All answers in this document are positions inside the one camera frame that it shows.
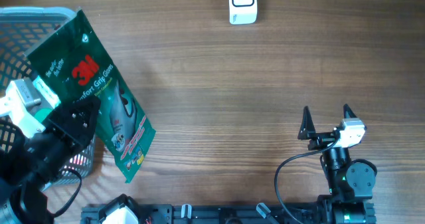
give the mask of wood grain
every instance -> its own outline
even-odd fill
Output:
[[[277,203],[274,172],[307,151],[344,103],[368,126],[352,158],[377,165],[379,223],[425,218],[425,0],[258,0],[253,25],[228,23],[228,0],[0,0],[85,10],[157,136],[131,184],[98,142],[94,173],[59,219],[121,193],[140,203]],[[60,208],[75,185],[50,188]],[[319,157],[282,170],[286,201],[327,193]]]

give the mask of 3m glove package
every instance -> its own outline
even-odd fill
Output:
[[[83,11],[26,52],[33,68],[61,102],[100,98],[96,135],[129,183],[155,136]]]

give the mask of wooden surface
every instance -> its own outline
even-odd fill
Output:
[[[228,23],[228,0],[0,0],[81,6],[157,135],[131,184],[101,143],[94,173],[59,219],[121,193],[140,203],[277,203],[274,172],[307,151],[350,104],[368,126],[352,158],[379,169],[379,223],[425,218],[425,0],[258,0],[253,25]],[[76,185],[47,191],[57,210]],[[328,192],[319,156],[282,170],[286,201]]]

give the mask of green glove package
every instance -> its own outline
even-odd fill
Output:
[[[27,57],[61,102],[90,95],[100,98],[96,135],[114,155],[129,183],[155,130],[84,13],[78,11],[75,18],[27,51]]]

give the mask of tabletop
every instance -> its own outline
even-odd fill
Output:
[[[252,25],[228,0],[0,0],[83,8],[157,130],[130,184],[98,140],[94,170],[58,219],[121,193],[140,203],[277,204],[273,177],[297,140],[303,107],[330,131],[348,103],[368,126],[350,150],[378,167],[379,223],[425,218],[425,0],[258,0]],[[329,193],[319,156],[281,171],[286,201]],[[56,211],[76,185],[50,188]]]

